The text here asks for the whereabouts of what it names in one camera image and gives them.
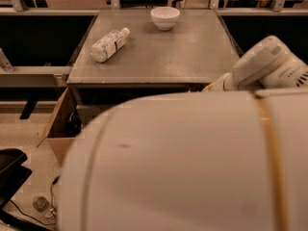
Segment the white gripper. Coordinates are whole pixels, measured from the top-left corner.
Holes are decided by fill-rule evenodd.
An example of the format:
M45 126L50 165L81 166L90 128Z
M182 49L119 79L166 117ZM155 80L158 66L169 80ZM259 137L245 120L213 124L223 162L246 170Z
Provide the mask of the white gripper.
M216 79L215 82L206 86L203 91L230 91L234 89L233 76L231 73L226 73Z

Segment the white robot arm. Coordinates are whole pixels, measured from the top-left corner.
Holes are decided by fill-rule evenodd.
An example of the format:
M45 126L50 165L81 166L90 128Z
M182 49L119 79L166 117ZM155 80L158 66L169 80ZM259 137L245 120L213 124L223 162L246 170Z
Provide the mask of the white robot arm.
M306 64L269 36L200 92L127 101L64 160L60 231L308 231Z

